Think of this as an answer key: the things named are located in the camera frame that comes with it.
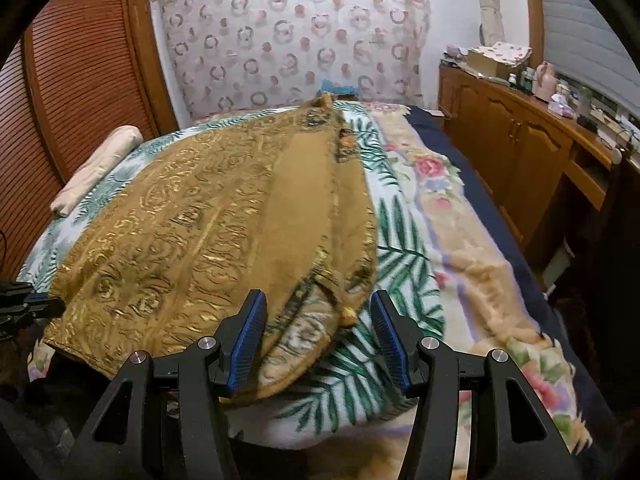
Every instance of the gold quilt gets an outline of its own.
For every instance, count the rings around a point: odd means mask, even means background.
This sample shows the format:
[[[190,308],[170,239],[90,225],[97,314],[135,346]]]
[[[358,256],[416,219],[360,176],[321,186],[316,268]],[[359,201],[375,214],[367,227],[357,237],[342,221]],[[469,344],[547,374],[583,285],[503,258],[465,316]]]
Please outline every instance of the gold quilt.
[[[115,375],[129,354],[183,350],[267,295],[245,400],[302,375],[356,323],[375,278],[376,219],[358,145],[325,97],[176,142],[81,235],[51,294],[48,343]]]

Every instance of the wooden wardrobe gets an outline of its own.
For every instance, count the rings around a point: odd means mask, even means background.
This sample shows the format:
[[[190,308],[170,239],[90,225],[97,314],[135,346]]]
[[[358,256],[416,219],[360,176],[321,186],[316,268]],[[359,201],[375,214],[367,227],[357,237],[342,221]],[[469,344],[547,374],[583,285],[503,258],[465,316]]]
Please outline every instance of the wooden wardrobe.
[[[148,0],[51,0],[0,71],[0,279],[17,275],[52,199],[123,124],[145,139],[178,129]]]

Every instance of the louvered door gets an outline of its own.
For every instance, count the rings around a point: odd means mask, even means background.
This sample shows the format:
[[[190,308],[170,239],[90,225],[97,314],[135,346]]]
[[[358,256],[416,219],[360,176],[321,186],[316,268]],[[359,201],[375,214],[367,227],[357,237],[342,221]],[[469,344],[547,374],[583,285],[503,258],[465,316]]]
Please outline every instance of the louvered door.
[[[70,174],[118,126],[137,126],[145,139],[158,135],[127,0],[51,0],[25,42],[44,128]]]
[[[49,204],[61,188],[62,179],[34,120],[17,45],[0,70],[0,229],[7,238],[0,279],[18,273],[51,222]]]

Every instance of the navy blue bed sheet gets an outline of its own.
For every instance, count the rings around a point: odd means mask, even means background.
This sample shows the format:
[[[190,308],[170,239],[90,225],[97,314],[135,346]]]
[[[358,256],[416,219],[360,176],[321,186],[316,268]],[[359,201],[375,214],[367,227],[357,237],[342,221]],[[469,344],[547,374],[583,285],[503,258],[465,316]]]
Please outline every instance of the navy blue bed sheet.
[[[575,355],[564,336],[558,318],[545,301],[529,265],[507,224],[491,198],[476,177],[466,157],[459,152],[431,115],[417,107],[405,116],[418,132],[422,142],[430,150],[446,155],[460,169],[465,183],[465,196],[473,206],[484,227],[489,231],[505,259],[513,267],[525,306],[539,324],[542,332],[549,334],[562,345],[566,359],[575,366],[575,391],[578,411],[593,437],[593,445],[577,455],[582,477],[589,480],[608,478],[619,460],[620,431],[611,410],[584,365]]]

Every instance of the silver screw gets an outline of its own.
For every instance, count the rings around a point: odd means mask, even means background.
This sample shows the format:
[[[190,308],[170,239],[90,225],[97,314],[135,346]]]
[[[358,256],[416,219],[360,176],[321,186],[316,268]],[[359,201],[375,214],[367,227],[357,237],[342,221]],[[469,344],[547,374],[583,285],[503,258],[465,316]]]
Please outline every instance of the silver screw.
[[[203,350],[209,350],[216,345],[216,339],[207,335],[198,341],[198,346]]]
[[[509,358],[509,354],[507,354],[507,352],[505,352],[504,350],[496,348],[491,352],[491,357],[493,357],[499,363],[503,363]]]
[[[131,357],[129,357],[129,361],[135,365],[139,365],[146,359],[146,356],[148,356],[148,354],[144,350],[136,350],[131,354]]]
[[[433,350],[434,348],[440,346],[440,342],[434,337],[423,337],[420,343],[422,344],[422,346],[428,348],[429,350]]]

